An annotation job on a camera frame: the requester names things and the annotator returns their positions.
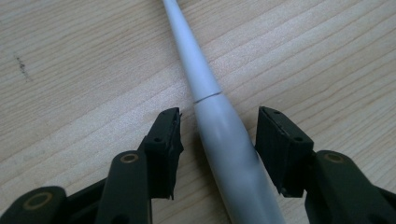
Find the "black mechanical part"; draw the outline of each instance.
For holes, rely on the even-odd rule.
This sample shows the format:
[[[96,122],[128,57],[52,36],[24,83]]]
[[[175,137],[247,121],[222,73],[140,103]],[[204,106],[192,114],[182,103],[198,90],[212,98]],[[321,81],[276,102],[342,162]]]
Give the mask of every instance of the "black mechanical part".
[[[180,141],[178,108],[163,111],[143,139],[138,150],[148,158],[148,184],[151,198],[174,199],[178,159],[183,151]]]
[[[173,198],[182,151],[179,109],[171,108],[160,113],[137,151],[116,156],[107,179],[67,198],[59,187],[34,189],[0,224],[151,223],[150,199]]]
[[[17,199],[1,216],[0,223],[64,223],[64,189],[44,187],[34,189]]]
[[[111,163],[95,224],[151,222],[146,155],[122,152]]]
[[[319,151],[309,171],[310,179],[316,181],[308,186],[305,201],[310,203],[306,212],[311,223],[396,222],[396,211],[349,157]],[[324,199],[321,203],[310,202],[320,197]],[[322,212],[321,207],[327,207],[331,217],[314,222]]]
[[[371,184],[349,157],[329,150],[315,153],[313,145],[282,113],[260,108],[256,149],[285,197],[307,191],[311,224],[396,223],[395,194]]]
[[[314,142],[281,112],[261,106],[256,150],[279,193],[302,197],[304,165],[314,156]]]

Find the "wooden table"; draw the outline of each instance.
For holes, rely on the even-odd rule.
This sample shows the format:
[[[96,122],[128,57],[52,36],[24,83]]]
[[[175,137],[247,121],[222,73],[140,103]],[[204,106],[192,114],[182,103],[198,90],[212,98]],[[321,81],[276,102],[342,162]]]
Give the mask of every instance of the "wooden table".
[[[345,153],[396,191],[395,1],[179,4],[253,140],[259,106],[276,108],[315,150]],[[3,0],[0,55],[2,213],[28,190],[104,178],[178,106],[176,198],[153,200],[154,223],[230,222],[161,1]],[[303,199],[278,201],[288,223],[307,222]]]

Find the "wood grain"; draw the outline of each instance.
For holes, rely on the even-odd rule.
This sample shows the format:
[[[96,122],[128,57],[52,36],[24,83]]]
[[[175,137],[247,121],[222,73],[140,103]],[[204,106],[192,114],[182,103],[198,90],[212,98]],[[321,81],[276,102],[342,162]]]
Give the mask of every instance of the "wood grain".
[[[276,108],[396,191],[394,1],[178,2],[252,139],[259,106]],[[28,190],[105,177],[179,106],[176,199],[153,200],[154,223],[230,222],[161,1],[3,0],[0,55],[1,213]],[[303,199],[278,201],[307,223]]]

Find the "white plastic rod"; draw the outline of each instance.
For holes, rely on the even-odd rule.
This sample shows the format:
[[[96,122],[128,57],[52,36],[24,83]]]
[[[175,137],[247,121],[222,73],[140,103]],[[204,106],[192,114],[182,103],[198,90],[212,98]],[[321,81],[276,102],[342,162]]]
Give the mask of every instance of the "white plastic rod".
[[[205,153],[233,223],[284,223],[264,167],[221,93],[176,0],[163,0],[192,96]]]

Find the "dark mark on wood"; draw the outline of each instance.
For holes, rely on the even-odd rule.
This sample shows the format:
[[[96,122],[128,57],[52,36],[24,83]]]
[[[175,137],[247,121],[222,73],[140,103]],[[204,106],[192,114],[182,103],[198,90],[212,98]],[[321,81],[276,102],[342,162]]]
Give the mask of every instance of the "dark mark on wood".
[[[23,63],[23,61],[21,60],[21,58],[15,56],[15,59],[18,61],[18,64],[20,65],[21,73],[25,76],[26,81],[33,81],[33,79],[32,79],[31,77],[29,77],[29,74],[27,74],[27,72],[26,72],[26,66],[25,66],[25,64]]]

